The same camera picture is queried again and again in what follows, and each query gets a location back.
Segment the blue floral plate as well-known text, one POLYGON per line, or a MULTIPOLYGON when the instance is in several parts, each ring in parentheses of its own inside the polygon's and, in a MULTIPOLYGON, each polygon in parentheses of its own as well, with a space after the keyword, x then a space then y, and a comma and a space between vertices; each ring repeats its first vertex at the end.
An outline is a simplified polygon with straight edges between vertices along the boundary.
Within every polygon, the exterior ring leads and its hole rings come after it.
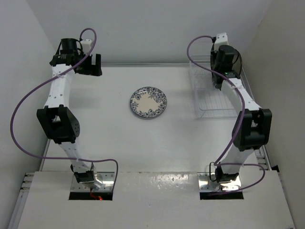
POLYGON ((130 107, 139 117, 155 118, 165 111, 167 97, 162 90, 156 87, 142 87, 131 95, 130 107))

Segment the grey rim plate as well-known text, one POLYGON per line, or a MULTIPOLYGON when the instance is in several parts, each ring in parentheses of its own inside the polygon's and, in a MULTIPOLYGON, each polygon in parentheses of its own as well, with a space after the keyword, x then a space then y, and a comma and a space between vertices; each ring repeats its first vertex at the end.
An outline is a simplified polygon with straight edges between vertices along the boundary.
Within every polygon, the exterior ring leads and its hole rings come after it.
POLYGON ((234 51, 235 51, 236 59, 233 62, 233 71, 236 74, 236 77, 240 79, 243 69, 243 59, 240 52, 237 49, 235 49, 234 51))

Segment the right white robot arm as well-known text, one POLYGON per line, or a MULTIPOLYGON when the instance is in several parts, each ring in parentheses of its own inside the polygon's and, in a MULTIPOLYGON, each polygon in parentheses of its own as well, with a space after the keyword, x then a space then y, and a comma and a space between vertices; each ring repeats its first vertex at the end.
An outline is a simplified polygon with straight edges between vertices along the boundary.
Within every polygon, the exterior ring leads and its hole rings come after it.
POLYGON ((244 88, 241 73, 233 69, 239 52, 230 45, 213 45, 211 49, 212 80, 235 109, 237 120, 232 139, 224 153, 215 161, 214 182, 227 183, 236 180, 247 158, 269 140, 272 112, 261 108, 244 88))

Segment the brown striped rim plate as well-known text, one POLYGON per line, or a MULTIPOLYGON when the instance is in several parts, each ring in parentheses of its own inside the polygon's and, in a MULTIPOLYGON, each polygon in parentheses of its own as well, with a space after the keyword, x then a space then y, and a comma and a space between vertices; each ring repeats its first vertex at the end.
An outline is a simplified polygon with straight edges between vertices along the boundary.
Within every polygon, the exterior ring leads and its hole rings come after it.
MULTIPOLYGON (((210 66, 213 71, 220 72, 220 70, 219 70, 220 63, 217 60, 217 53, 214 51, 211 51, 210 66)), ((212 73, 212 81, 213 81, 215 88, 220 90, 221 86, 222 86, 223 78, 218 76, 215 73, 212 73)))

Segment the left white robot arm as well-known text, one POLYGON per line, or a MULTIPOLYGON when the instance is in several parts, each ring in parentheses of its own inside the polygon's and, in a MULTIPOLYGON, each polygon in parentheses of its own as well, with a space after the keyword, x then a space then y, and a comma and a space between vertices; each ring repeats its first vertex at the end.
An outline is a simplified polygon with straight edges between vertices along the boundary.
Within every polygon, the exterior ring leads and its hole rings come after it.
POLYGON ((48 99, 44 108, 37 110, 37 118, 46 136, 58 144, 71 161, 71 170, 79 184, 90 190, 103 186, 102 176, 96 172, 92 162, 85 162, 84 150, 80 147, 80 123, 69 109, 71 83, 76 74, 101 76, 101 55, 96 62, 86 57, 83 46, 89 40, 62 39, 58 50, 50 61, 55 71, 48 99))

